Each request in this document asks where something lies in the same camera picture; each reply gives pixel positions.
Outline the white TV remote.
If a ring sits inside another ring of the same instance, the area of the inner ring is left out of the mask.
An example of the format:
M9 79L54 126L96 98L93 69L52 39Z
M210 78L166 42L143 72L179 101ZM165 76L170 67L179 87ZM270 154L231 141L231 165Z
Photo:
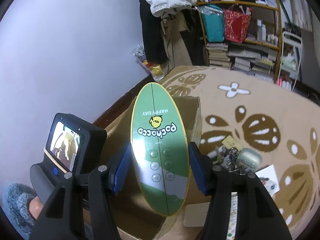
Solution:
M234 240L236 233L236 223L237 223L237 215L238 215L238 193L231 193L231 210L229 216L228 223L228 231L227 231L227 240Z

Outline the large white box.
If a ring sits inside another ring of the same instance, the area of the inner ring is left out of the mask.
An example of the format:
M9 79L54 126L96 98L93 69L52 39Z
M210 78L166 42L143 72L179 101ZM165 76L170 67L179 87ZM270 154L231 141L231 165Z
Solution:
M271 197L280 191L279 181L274 165L269 165L255 173Z

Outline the small white square box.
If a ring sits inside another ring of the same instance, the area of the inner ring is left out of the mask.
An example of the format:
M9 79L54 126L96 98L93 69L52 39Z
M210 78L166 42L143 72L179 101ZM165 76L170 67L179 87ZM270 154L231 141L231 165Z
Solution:
M183 225L185 227L203 227L210 202L190 204L185 207Z

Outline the keychain bunch with charms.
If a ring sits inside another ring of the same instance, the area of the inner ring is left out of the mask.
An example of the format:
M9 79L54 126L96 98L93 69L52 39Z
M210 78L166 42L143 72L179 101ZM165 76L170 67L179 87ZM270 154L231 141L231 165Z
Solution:
M214 161L214 164L220 165L230 173L245 174L245 168L238 163L239 151L236 148L231 147L230 149L227 149L225 146L221 146L216 147L215 151L216 160Z

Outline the green surfboard-shaped remote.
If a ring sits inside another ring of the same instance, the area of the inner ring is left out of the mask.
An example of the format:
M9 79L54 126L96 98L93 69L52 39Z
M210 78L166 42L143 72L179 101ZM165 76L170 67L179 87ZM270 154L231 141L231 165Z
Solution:
M175 215L188 192L189 149L178 107L159 83L148 83L136 97L130 142L138 186L146 202L161 216Z

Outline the blue fuzzy slipper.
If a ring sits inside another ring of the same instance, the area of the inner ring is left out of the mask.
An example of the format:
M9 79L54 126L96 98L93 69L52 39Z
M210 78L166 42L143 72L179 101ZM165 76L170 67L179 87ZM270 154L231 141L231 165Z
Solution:
M3 211L23 239L29 239L44 204L36 191L24 184L10 184L3 194Z

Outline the cardboard box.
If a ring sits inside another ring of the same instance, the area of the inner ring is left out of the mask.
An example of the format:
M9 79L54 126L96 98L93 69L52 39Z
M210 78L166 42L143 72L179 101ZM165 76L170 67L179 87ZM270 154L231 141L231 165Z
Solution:
M131 165L114 191L111 209L121 239L198 239L183 224L189 204L207 202L191 171L191 144L202 134L199 97L137 96L107 129L100 163L128 152Z

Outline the gold smart card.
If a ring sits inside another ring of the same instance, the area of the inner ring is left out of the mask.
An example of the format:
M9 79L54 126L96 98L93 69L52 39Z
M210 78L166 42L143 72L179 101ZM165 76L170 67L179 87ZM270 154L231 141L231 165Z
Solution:
M237 151L241 151L243 149L243 147L231 135L225 137L225 139L223 139L222 141L222 144L228 150L230 150L231 148L236 148Z

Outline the beige patterned rug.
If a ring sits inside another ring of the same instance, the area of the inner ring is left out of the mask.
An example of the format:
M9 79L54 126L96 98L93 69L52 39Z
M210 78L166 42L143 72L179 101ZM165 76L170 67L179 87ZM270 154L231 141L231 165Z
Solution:
M179 66L162 81L183 103L186 130L195 133L202 154L213 153L231 135L274 165L280 191L274 195L293 239L319 239L319 106L285 88L218 67ZM108 138L100 163L129 139L133 103L105 126ZM201 228L183 226L183 208L167 218L143 198L133 167L112 198L121 239L196 239Z

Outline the plastic bag with toys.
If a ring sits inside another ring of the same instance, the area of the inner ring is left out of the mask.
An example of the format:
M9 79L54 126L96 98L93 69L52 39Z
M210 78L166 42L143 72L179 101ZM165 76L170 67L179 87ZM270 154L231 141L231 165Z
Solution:
M161 68L160 64L150 62L146 59L146 54L144 47L138 44L135 49L132 51L132 55L136 59L136 61L149 73L151 74L152 78L159 82L163 79L164 72Z

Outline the black hanging coat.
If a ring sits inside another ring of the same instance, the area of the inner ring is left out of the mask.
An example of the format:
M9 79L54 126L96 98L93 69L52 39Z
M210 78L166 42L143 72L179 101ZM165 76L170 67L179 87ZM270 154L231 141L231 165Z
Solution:
M162 37L161 19L153 16L146 0L139 0L143 46L148 62L164 64L168 61Z

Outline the stack of books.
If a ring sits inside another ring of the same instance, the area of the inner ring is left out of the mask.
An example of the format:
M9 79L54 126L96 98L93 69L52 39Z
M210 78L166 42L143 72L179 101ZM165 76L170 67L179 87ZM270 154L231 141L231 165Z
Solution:
M228 44L227 43L208 43L206 45L208 51L208 61L210 66L230 68L231 59L227 55Z

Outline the wooden bookshelf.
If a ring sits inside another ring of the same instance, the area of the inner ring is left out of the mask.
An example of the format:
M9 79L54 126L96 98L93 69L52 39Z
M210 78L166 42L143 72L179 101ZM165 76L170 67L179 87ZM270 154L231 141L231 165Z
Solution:
M273 74L280 68L282 28L279 0L197 0L204 44L250 43L276 52Z

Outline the teal bag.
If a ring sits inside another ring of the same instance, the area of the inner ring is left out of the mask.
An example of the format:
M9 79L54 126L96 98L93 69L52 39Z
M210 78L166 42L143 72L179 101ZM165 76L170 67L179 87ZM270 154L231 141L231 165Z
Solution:
M223 42L225 39L223 10L212 4L200 6L199 10L202 15L207 41L213 43Z

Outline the red gift bag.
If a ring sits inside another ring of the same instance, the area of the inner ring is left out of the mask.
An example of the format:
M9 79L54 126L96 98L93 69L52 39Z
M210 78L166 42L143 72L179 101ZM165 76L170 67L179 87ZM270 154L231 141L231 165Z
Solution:
M251 21L252 8L244 5L231 5L223 9L225 39L242 43L246 39L247 29Z

